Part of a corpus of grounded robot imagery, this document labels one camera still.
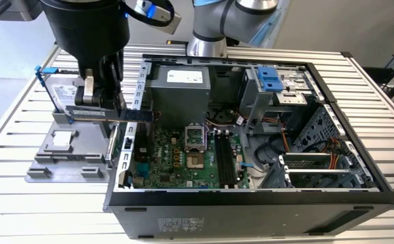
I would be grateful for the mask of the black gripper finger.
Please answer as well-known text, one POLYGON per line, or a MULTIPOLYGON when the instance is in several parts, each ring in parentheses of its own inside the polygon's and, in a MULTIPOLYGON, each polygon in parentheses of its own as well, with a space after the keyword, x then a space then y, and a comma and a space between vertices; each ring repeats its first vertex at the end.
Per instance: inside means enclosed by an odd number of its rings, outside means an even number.
POLYGON ((115 97, 116 97, 116 107, 122 109, 122 100, 120 100, 120 82, 123 79, 123 50, 119 50, 115 56, 115 74, 116 74, 116 89, 115 89, 115 97))
POLYGON ((78 106, 115 109, 115 62, 107 55, 91 65, 79 65, 83 86, 78 87, 75 104, 78 106))

